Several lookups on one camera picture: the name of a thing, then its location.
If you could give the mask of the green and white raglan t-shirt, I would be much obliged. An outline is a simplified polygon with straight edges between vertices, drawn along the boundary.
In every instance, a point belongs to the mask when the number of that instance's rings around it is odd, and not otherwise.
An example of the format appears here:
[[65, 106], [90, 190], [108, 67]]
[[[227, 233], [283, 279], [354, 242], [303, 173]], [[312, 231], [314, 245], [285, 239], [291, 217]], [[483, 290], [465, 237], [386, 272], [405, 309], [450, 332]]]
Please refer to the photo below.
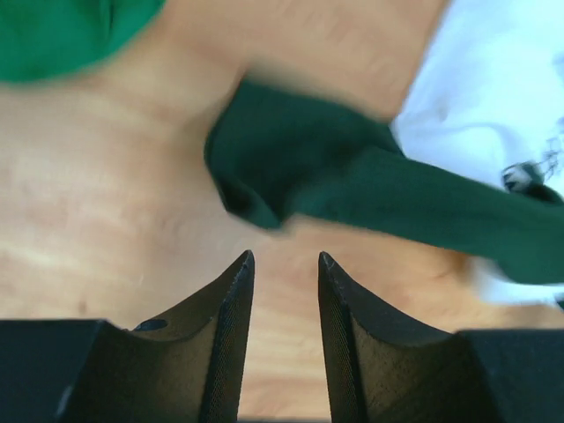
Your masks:
[[204, 147], [226, 210], [452, 249], [479, 296], [563, 302], [563, 4], [454, 1], [400, 113], [243, 79]]

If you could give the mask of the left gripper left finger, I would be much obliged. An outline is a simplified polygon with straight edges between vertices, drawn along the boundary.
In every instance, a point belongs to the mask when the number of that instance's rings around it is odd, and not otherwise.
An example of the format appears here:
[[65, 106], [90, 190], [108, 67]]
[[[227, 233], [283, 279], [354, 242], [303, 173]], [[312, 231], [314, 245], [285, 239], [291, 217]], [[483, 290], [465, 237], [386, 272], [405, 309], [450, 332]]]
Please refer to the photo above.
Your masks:
[[96, 320], [1, 323], [4, 422], [234, 422], [255, 259], [132, 330]]

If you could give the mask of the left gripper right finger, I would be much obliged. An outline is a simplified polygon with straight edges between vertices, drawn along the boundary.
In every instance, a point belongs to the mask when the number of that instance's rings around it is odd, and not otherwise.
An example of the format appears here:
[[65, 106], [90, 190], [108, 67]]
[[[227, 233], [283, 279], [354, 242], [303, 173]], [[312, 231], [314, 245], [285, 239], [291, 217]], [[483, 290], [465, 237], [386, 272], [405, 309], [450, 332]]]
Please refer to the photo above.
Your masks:
[[335, 422], [560, 422], [561, 330], [448, 333], [318, 258], [323, 355]]

